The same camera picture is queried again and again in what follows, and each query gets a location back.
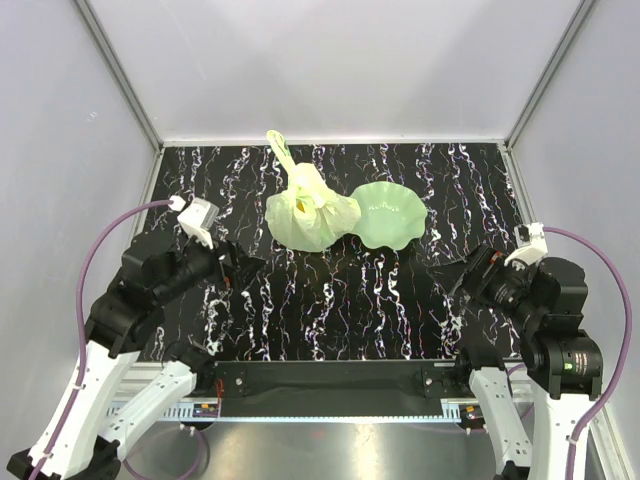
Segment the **light green plastic bag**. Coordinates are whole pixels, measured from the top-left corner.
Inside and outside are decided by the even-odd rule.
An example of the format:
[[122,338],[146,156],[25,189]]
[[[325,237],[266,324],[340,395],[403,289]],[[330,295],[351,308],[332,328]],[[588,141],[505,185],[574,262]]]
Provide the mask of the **light green plastic bag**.
[[269,130],[266,138],[288,178],[286,188],[266,201],[273,239],[291,250],[318,253],[351,233],[361,218],[357,201],[329,188],[313,164],[295,162],[280,132]]

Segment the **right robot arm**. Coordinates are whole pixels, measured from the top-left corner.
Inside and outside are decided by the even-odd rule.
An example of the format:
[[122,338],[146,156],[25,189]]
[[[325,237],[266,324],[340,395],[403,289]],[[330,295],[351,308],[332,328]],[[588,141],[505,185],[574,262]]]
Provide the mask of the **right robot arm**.
[[585,273],[550,257],[542,241],[505,255],[480,245],[467,257],[428,270],[447,294],[503,313],[515,327],[531,381],[534,434],[527,435],[509,395],[509,373],[489,346],[465,346],[454,384],[475,396],[490,435],[498,479],[573,479],[584,475],[581,438],[601,395],[603,358],[581,329]]

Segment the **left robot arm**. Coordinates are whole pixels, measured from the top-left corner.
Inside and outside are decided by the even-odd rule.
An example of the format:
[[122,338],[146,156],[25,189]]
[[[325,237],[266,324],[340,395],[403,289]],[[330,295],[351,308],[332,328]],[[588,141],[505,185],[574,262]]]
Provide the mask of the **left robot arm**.
[[85,355],[38,442],[13,454],[7,470],[18,479],[114,479],[129,451],[183,397],[215,386],[214,358],[189,346],[114,414],[107,409],[166,305],[203,281],[225,293],[245,290],[265,260],[234,241],[177,247],[166,232],[137,235],[121,257],[106,292],[84,326]]

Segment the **light green wavy bowl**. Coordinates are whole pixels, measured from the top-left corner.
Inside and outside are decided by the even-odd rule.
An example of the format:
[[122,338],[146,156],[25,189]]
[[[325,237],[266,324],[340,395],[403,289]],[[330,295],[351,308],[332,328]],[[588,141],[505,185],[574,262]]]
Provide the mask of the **light green wavy bowl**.
[[357,187],[350,197],[361,209],[353,234],[369,249],[402,250],[425,233],[428,209],[412,189],[376,181]]

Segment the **black marble pattern mat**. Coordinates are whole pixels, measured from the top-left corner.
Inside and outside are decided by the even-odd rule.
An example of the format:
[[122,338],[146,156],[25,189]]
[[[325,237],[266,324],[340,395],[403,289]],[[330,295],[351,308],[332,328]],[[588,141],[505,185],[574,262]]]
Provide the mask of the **black marble pattern mat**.
[[427,272],[481,243],[515,248],[521,215],[498,144],[301,145],[292,154],[343,195],[373,181],[411,189],[428,210],[424,234],[400,251],[369,249],[356,236],[320,253],[289,250],[273,239],[265,216],[267,199],[287,182],[270,148],[167,148],[154,198],[213,202],[218,236],[238,241],[264,266],[241,293],[205,283],[171,303],[143,361],[158,362],[190,341],[224,361],[448,359],[472,343],[518,355],[508,319],[445,296]]

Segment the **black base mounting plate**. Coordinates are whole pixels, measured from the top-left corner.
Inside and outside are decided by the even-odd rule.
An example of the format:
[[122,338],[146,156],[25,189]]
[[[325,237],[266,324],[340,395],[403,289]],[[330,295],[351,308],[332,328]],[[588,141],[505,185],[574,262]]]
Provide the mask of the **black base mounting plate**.
[[473,401],[452,361],[218,362],[225,418],[425,417]]

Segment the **aluminium frame rail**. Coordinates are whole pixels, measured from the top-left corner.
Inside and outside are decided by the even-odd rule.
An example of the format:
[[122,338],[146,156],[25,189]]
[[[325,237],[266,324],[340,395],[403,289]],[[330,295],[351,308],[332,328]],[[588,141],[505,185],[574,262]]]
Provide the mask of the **aluminium frame rail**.
[[136,94],[92,3],[87,0],[73,0],[72,4],[88,30],[110,75],[115,81],[118,90],[122,94],[146,140],[155,152],[159,152],[163,147],[163,140],[154,128],[150,117]]

